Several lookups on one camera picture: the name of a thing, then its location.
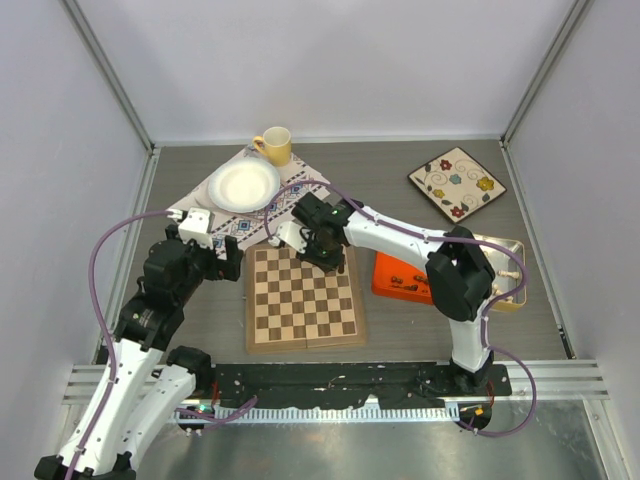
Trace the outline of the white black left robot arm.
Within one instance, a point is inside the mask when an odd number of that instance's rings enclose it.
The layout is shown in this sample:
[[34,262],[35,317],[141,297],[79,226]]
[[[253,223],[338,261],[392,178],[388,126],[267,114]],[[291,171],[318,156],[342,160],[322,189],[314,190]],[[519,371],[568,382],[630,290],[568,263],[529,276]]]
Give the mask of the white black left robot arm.
[[184,307],[206,280],[236,281],[243,252],[224,239],[214,246],[166,229],[143,264],[136,294],[122,307],[109,360],[82,419],[56,455],[41,458],[37,479],[133,479],[154,438],[188,397],[213,385],[209,354],[168,348],[184,321]]

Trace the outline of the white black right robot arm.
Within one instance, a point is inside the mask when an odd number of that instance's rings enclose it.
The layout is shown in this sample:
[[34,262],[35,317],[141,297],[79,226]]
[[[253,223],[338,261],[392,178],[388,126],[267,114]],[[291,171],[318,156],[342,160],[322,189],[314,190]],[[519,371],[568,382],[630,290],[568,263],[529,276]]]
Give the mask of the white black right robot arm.
[[341,265],[346,246],[383,253],[422,270],[433,305],[449,321],[453,386],[472,395],[487,385],[494,354],[486,322],[495,271],[469,230],[419,228],[357,201],[331,205],[312,193],[297,201],[292,215],[304,231],[301,258],[325,271]]

